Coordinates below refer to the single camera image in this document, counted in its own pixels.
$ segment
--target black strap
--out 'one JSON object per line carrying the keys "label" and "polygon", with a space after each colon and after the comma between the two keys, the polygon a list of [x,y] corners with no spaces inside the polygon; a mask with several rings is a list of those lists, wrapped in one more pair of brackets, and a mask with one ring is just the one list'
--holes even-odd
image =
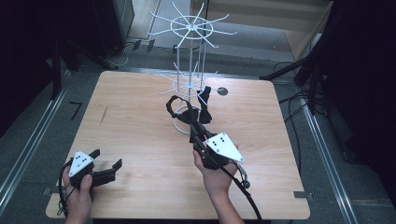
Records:
{"label": "black strap", "polygon": [[209,111],[207,111],[207,101],[209,100],[209,94],[212,89],[208,86],[205,86],[204,91],[199,95],[198,101],[201,104],[201,113],[199,114],[199,121],[203,124],[210,123],[210,120],[212,120],[212,116],[209,114]]}
{"label": "black strap", "polygon": [[[180,99],[181,101],[186,102],[188,110],[181,114],[175,113],[172,109],[172,103],[176,99]],[[178,97],[176,95],[173,95],[171,97],[171,99],[166,103],[166,110],[169,112],[169,114],[171,114],[173,119],[179,119],[186,124],[192,124],[192,123],[196,122],[197,118],[198,118],[198,110],[195,110],[194,108],[192,108],[192,105],[190,104],[189,101],[184,100],[183,98]]]}

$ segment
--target white wire rack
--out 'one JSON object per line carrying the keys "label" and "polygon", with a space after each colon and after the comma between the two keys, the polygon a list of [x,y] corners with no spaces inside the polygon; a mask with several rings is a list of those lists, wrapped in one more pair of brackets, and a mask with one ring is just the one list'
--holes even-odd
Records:
{"label": "white wire rack", "polygon": [[[167,30],[163,30],[157,33],[148,33],[149,35],[160,35],[164,34],[167,32],[172,32],[176,36],[180,38],[180,41],[178,44],[175,46],[177,50],[177,61],[174,63],[174,66],[176,68],[176,72],[174,74],[170,74],[169,72],[160,72],[159,75],[163,78],[166,78],[172,82],[172,89],[168,91],[163,91],[159,92],[159,94],[166,94],[170,92],[174,92],[178,94],[180,97],[182,97],[185,100],[190,101],[191,97],[198,97],[200,100],[207,105],[207,102],[205,102],[204,99],[201,98],[200,94],[204,91],[205,89],[205,79],[209,77],[213,77],[216,75],[216,73],[204,77],[204,70],[205,70],[205,56],[206,56],[206,48],[207,45],[210,45],[212,48],[218,48],[219,46],[216,46],[212,44],[209,41],[209,37],[213,35],[214,33],[221,34],[221,35],[235,35],[236,32],[234,33],[227,33],[227,32],[222,32],[222,31],[217,31],[215,30],[215,27],[213,25],[214,22],[217,21],[223,21],[227,19],[229,16],[228,14],[220,19],[214,20],[214,21],[208,21],[202,17],[200,17],[205,4],[202,3],[201,8],[196,16],[186,16],[183,15],[180,10],[177,8],[174,2],[172,2],[174,9],[177,11],[177,13],[180,15],[179,17],[176,17],[173,20],[166,19],[164,17],[155,15],[154,13],[150,12],[150,14],[157,19],[163,20],[163,21],[169,21],[170,22],[170,28]],[[180,48],[186,40],[190,40],[190,46],[188,47],[188,51],[190,52],[190,59],[189,59],[189,71],[188,72],[182,72],[180,70]],[[198,47],[193,48],[193,42],[198,42]],[[196,62],[193,59],[193,52],[198,49],[198,59]],[[177,110],[175,111],[178,113],[182,109],[184,109],[186,106],[183,105],[183,102],[180,101],[180,105],[178,106]],[[173,123],[175,127],[182,133],[190,133],[190,130],[188,131],[183,131],[179,127],[177,127],[175,120],[173,120]]]}

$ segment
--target hand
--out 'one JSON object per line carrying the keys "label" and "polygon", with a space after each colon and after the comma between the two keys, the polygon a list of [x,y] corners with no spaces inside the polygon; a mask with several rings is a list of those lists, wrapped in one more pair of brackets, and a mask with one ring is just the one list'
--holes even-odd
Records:
{"label": "hand", "polygon": [[81,181],[80,188],[74,189],[74,187],[70,185],[69,171],[70,166],[64,169],[63,174],[64,184],[66,185],[66,197],[69,195],[66,201],[68,209],[66,224],[83,224],[88,221],[92,208],[92,199],[90,195],[92,176],[85,175]]}
{"label": "hand", "polygon": [[[204,185],[207,193],[210,197],[226,194],[228,196],[228,189],[231,186],[231,178],[227,176],[221,169],[210,170],[206,169],[202,163],[201,156],[197,151],[193,151],[194,164],[201,171],[204,177]],[[233,163],[228,163],[224,168],[230,172],[231,175],[236,173],[236,165]]]}
{"label": "hand", "polygon": [[[204,185],[209,194],[210,201],[216,209],[220,224],[241,224],[244,223],[239,216],[228,195],[231,186],[231,178],[221,169],[209,170],[202,164],[201,156],[197,151],[193,151],[194,164],[201,171],[204,177]],[[232,176],[236,173],[236,165],[228,163],[223,166]]]}

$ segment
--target wooden table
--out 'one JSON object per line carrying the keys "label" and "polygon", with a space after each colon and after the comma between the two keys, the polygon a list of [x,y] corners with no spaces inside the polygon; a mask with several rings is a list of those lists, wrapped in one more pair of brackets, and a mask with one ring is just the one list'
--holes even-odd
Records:
{"label": "wooden table", "polygon": [[[213,120],[206,128],[226,132],[239,146],[251,184],[248,191],[262,217],[308,218],[307,200],[293,194],[304,188],[273,84],[213,77],[205,83],[229,91],[226,96],[212,91]],[[175,129],[165,109],[173,94],[158,94],[170,89],[171,82],[155,74],[104,72],[100,76],[69,157],[77,150],[89,154],[100,148],[95,171],[110,168],[120,158],[123,166],[116,181],[98,188],[92,217],[217,218],[193,164],[189,136]],[[256,218],[235,184],[230,197],[242,218]],[[49,217],[58,217],[58,202],[59,195],[52,194]]]}

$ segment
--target wire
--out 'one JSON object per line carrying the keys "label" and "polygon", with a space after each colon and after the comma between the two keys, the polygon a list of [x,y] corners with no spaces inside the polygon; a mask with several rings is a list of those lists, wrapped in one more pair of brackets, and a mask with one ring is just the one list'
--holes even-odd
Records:
{"label": "wire", "polygon": [[70,196],[71,192],[69,195],[67,195],[66,199],[64,198],[64,191],[62,190],[62,177],[64,175],[64,170],[66,169],[67,166],[71,165],[73,162],[73,158],[70,159],[70,161],[68,161],[64,167],[62,167],[61,172],[59,173],[59,178],[58,178],[58,191],[59,191],[59,197],[60,197],[60,201],[59,201],[59,211],[58,211],[58,216],[61,213],[64,213],[64,216],[67,217],[67,197]]}
{"label": "wire", "polygon": [[280,62],[280,63],[276,63],[276,64],[274,65],[274,72],[276,71],[276,67],[277,67],[278,65],[282,64],[282,63],[293,63],[293,62]]}
{"label": "wire", "polygon": [[242,175],[241,169],[239,168],[238,164],[236,164],[236,161],[232,161],[233,164],[235,164],[235,166],[237,167],[239,174],[241,175],[241,179],[244,180],[244,176]]}
{"label": "wire", "polygon": [[[300,111],[302,111],[303,108],[307,105],[307,103],[305,103],[305,104],[303,104],[303,105],[300,105],[299,108],[297,108],[295,111],[293,111],[293,112],[291,113],[291,101],[292,101],[293,99],[307,99],[307,98],[308,98],[308,94],[309,94],[309,91],[299,91],[299,92],[295,93],[293,96],[279,101],[280,104],[283,104],[283,103],[285,103],[285,102],[288,102],[288,113],[289,113],[289,114],[288,114],[288,116],[284,119],[284,121],[285,121],[285,123],[286,123],[287,121],[290,120],[291,128],[293,129],[293,132],[294,132],[294,135],[295,135],[295,138],[296,138],[296,142],[297,142],[297,153],[298,153],[298,160],[297,160],[298,165],[297,165],[297,168],[298,168],[298,172],[299,172],[300,175],[301,175],[301,171],[302,171],[301,145],[300,145],[300,138],[299,138],[299,135],[298,135],[298,133],[297,133],[297,129],[296,129],[296,127],[295,127],[294,120],[293,120],[292,118],[293,118],[294,115],[296,115],[296,114],[298,114]],[[324,97],[322,97],[322,98],[315,97],[314,105],[324,105],[324,102],[323,102],[323,101],[324,101]],[[319,114],[326,114],[326,110],[323,109],[323,112],[318,111],[318,113],[319,113]]]}
{"label": "wire", "polygon": [[70,191],[70,193],[66,196],[66,198],[64,199],[65,201],[67,201],[67,199],[69,198],[70,194],[73,193],[73,191],[75,190],[76,187],[73,187],[72,191]]}
{"label": "wire", "polygon": [[[205,20],[207,20],[207,11],[209,10],[209,0],[207,0],[207,3],[206,3],[206,10],[205,10]],[[204,25],[204,36],[206,36],[206,24]],[[204,44],[204,40],[202,40],[201,41],[201,44],[198,46],[198,47],[196,47],[196,48],[193,48],[192,50],[197,50],[198,48],[200,48],[202,45]]]}
{"label": "wire", "polygon": [[109,59],[106,59],[106,61],[107,61],[108,63],[113,64],[114,66],[123,66],[123,65],[127,64],[127,63],[128,63],[128,60],[129,60],[129,57],[128,57],[128,54],[126,53],[126,50],[127,50],[128,48],[130,48],[131,46],[134,46],[134,43],[133,43],[133,44],[130,44],[130,45],[127,45],[127,46],[124,47],[123,53],[124,53],[124,55],[125,55],[125,57],[126,57],[126,60],[125,60],[124,63],[113,63],[113,62],[111,62]]}
{"label": "wire", "polygon": [[242,191],[242,193],[244,193],[244,195],[247,197],[247,200],[249,201],[250,205],[252,206],[254,212],[256,213],[257,219],[260,221],[260,223],[264,223],[264,220],[262,220],[262,215],[260,214],[260,211],[257,208],[257,205],[254,203],[253,199],[251,198],[251,194],[245,189],[243,184],[237,178],[235,178],[227,169],[225,169],[223,166],[220,166],[218,164],[218,162],[215,159],[213,159],[213,157],[211,157],[210,155],[207,155],[207,157],[210,158],[210,160],[212,160],[227,176],[229,176],[231,178],[231,180],[235,183],[235,185]]}

